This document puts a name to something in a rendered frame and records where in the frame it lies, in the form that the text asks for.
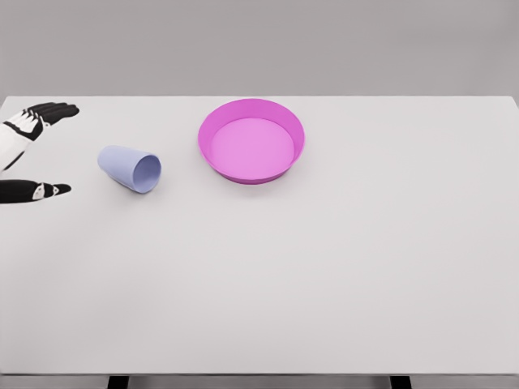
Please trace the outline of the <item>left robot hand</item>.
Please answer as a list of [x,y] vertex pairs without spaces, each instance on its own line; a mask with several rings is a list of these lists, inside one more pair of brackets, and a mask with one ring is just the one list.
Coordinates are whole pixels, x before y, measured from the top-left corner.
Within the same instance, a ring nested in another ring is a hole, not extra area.
[[[46,102],[22,109],[0,122],[0,174],[16,164],[45,130],[80,109],[66,102]],[[0,179],[0,204],[35,203],[71,192],[66,183],[29,179]]]

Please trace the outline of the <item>lavender cup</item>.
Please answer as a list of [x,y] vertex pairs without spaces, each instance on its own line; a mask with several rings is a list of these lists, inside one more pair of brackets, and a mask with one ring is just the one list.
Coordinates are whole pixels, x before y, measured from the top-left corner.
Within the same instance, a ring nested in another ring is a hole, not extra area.
[[139,194],[153,190],[161,177],[162,165],[156,155],[130,147],[106,146],[97,163],[109,177]]

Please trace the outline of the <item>pink plate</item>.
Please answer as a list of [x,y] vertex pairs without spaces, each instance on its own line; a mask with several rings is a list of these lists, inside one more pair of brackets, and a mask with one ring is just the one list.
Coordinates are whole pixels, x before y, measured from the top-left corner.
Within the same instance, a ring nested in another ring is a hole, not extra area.
[[307,140],[299,117],[263,98],[241,98],[218,106],[199,126],[199,151],[226,179],[259,185],[283,176],[301,157]]

